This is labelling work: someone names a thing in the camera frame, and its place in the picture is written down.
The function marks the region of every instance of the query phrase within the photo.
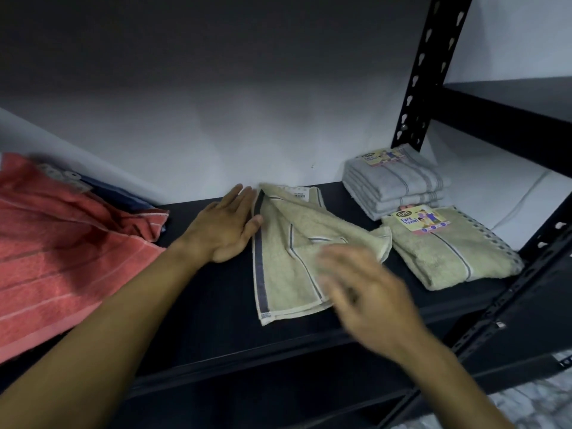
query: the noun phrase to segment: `unfolded beige towel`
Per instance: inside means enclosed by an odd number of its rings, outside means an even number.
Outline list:
[[[454,207],[434,210],[451,224],[429,234],[415,234],[398,218],[383,217],[393,247],[427,289],[485,277],[502,279],[522,271],[520,256],[482,224]]]
[[[315,257],[324,244],[355,244],[372,249],[380,262],[391,250],[391,231],[372,232],[328,212],[317,187],[305,202],[275,185],[261,184],[253,214],[264,224],[252,248],[254,293],[263,325],[301,317],[331,306],[316,281]]]

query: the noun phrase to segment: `marble floor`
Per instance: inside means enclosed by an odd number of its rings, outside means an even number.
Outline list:
[[[572,351],[556,354],[564,359]],[[518,429],[572,429],[572,369],[489,396]],[[434,415],[393,429],[441,429]]]

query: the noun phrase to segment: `stack of gray towels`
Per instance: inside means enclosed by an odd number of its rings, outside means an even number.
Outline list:
[[[376,221],[405,205],[441,206],[451,181],[409,144],[393,150],[403,156],[378,166],[362,157],[346,161],[341,181],[368,217]]]

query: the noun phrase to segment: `person's right arm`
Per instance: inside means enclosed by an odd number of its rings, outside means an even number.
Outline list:
[[[320,283],[345,329],[399,364],[445,429],[513,429],[459,363],[425,327],[407,286],[366,248],[335,244],[321,252]],[[347,288],[357,294],[350,302]]]

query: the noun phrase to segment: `hand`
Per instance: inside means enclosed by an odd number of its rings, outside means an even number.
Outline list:
[[[204,262],[225,262],[242,252],[262,224],[261,215],[247,222],[256,190],[242,187],[236,185],[220,202],[199,212],[177,243]]]
[[[363,346],[404,365],[433,339],[407,286],[367,248],[333,244],[318,256],[328,273],[318,280],[341,323]]]

